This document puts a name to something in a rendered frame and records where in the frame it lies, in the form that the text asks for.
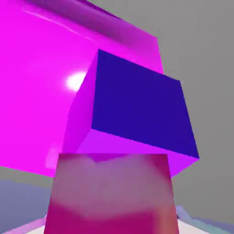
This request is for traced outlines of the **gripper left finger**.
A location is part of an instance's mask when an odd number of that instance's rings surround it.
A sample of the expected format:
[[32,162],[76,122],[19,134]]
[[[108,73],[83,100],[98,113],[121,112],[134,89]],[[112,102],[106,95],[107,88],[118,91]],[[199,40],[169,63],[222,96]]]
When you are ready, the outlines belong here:
[[44,227],[45,223],[46,223],[46,218],[47,218],[47,215],[45,215],[45,217],[43,217],[41,219],[37,219],[37,220],[32,221],[30,223],[24,224],[20,227],[6,231],[2,234],[26,234],[30,231],[36,230],[37,228]]

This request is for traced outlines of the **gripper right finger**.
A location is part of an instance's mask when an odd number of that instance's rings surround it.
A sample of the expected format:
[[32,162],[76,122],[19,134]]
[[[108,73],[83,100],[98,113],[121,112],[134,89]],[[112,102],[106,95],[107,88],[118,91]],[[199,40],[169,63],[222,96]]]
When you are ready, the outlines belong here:
[[176,206],[177,218],[192,227],[205,231],[210,234],[234,234],[234,225],[217,223],[212,220],[199,220],[192,218],[182,206]]

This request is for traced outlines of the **small red cube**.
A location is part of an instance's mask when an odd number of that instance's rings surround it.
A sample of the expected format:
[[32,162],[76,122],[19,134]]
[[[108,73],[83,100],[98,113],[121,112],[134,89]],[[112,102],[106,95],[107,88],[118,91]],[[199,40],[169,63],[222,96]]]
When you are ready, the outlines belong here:
[[44,234],[179,234],[167,155],[60,154]]

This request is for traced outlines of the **small blue cube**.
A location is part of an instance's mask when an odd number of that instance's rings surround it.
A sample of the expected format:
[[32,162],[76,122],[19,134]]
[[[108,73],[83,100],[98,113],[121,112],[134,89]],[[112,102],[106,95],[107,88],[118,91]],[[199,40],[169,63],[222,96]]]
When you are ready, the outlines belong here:
[[62,152],[165,154],[177,175],[199,160],[180,81],[98,50],[71,104]]

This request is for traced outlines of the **large magenta box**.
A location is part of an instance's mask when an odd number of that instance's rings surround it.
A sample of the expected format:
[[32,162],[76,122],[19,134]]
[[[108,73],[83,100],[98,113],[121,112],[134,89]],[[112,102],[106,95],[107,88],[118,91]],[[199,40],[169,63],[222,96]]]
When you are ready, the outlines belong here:
[[155,36],[85,0],[0,0],[0,166],[54,176],[98,49],[163,72]]

